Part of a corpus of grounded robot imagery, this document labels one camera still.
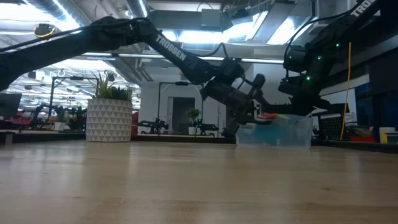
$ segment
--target geometric patterned planter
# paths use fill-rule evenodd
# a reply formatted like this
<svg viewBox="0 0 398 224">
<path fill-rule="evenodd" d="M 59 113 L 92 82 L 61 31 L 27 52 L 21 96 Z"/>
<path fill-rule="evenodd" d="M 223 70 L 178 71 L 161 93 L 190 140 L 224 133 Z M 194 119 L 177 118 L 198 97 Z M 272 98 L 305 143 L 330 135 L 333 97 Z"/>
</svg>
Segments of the geometric patterned planter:
<svg viewBox="0 0 398 224">
<path fill-rule="evenodd" d="M 130 141 L 131 112 L 132 103 L 130 101 L 88 100 L 86 140 L 96 142 Z"/>
</svg>

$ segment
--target clear plastic container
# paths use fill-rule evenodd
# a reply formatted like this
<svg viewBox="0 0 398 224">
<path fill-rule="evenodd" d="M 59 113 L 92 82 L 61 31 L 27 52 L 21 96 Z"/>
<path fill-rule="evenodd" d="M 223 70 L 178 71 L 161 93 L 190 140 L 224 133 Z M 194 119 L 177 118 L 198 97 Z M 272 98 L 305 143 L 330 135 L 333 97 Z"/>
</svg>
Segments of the clear plastic container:
<svg viewBox="0 0 398 224">
<path fill-rule="evenodd" d="M 241 125 L 236 144 L 269 147 L 311 147 L 312 118 L 278 114 L 271 124 Z"/>
</svg>

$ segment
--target black robotic arm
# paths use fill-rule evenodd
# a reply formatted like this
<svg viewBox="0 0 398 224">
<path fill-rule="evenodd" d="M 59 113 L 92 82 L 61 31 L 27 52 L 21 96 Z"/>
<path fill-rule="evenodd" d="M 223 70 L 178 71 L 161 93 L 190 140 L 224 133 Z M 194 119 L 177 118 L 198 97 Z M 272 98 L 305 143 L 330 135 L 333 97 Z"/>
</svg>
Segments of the black robotic arm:
<svg viewBox="0 0 398 224">
<path fill-rule="evenodd" d="M 145 42 L 174 63 L 182 73 L 196 85 L 202 85 L 201 95 L 232 108 L 239 124 L 255 123 L 254 100 L 262 105 L 262 111 L 305 116 L 314 106 L 328 110 L 340 110 L 344 104 L 331 105 L 320 98 L 319 92 L 325 86 L 334 64 L 341 61 L 340 48 L 347 45 L 358 30 L 380 10 L 381 4 L 389 0 L 362 0 L 349 12 L 332 22 L 305 48 L 293 46 L 285 55 L 284 67 L 299 72 L 298 77 L 288 75 L 281 81 L 279 91 L 291 95 L 291 105 L 270 105 L 263 97 L 261 88 L 265 78 L 257 74 L 255 79 L 244 82 L 252 86 L 245 94 L 232 87 L 237 78 L 244 78 L 244 69 L 239 59 L 226 57 L 221 66 L 214 66 L 177 43 L 169 41 L 145 18 L 115 19 L 105 17 L 92 25 L 80 28 L 77 34 L 56 38 L 15 52 L 1 53 L 15 46 L 0 49 L 0 90 L 8 86 L 24 73 L 46 67 L 53 63 L 79 56 L 86 52 L 115 50 L 121 46 Z"/>
<path fill-rule="evenodd" d="M 8 88 L 24 73 L 86 52 L 115 50 L 121 46 L 145 42 L 181 69 L 193 84 L 206 84 L 201 90 L 204 99 L 209 96 L 234 109 L 241 124 L 254 122 L 250 111 L 253 110 L 254 94 L 262 97 L 260 89 L 265 82 L 263 75 L 257 75 L 253 82 L 246 80 L 252 90 L 245 94 L 231 86 L 235 79 L 244 77 L 244 69 L 239 60 L 226 57 L 221 66 L 214 66 L 168 40 L 148 19 L 105 17 L 77 34 L 52 38 L 50 41 L 13 52 L 1 54 L 12 47 L 0 49 L 0 90 Z"/>
</svg>

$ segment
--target potted plant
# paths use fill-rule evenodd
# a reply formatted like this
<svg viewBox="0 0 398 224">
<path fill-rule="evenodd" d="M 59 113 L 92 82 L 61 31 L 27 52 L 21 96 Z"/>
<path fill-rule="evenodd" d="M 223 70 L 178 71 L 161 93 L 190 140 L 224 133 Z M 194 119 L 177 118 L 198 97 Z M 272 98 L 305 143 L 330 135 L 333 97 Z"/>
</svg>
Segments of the potted plant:
<svg viewBox="0 0 398 224">
<path fill-rule="evenodd" d="M 131 95 L 129 90 L 108 87 L 109 74 L 99 76 L 93 99 L 88 100 L 86 140 L 127 142 L 131 139 Z"/>
<path fill-rule="evenodd" d="M 194 122 L 197 120 L 197 118 L 199 117 L 201 112 L 198 109 L 189 108 L 186 113 L 187 113 L 187 116 L 192 121 L 192 125 L 188 128 L 189 134 L 195 134 L 197 127 L 195 127 Z"/>
</svg>

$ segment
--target doorway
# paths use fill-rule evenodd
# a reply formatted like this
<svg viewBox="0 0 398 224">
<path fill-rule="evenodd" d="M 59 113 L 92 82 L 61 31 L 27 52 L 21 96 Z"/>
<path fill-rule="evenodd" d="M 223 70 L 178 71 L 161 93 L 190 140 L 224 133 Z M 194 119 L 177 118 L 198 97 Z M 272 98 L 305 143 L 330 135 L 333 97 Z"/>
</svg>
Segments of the doorway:
<svg viewBox="0 0 398 224">
<path fill-rule="evenodd" d="M 172 98 L 172 129 L 174 134 L 189 134 L 188 127 L 191 121 L 187 116 L 186 111 L 189 108 L 195 108 L 195 99 L 186 97 Z"/>
</svg>

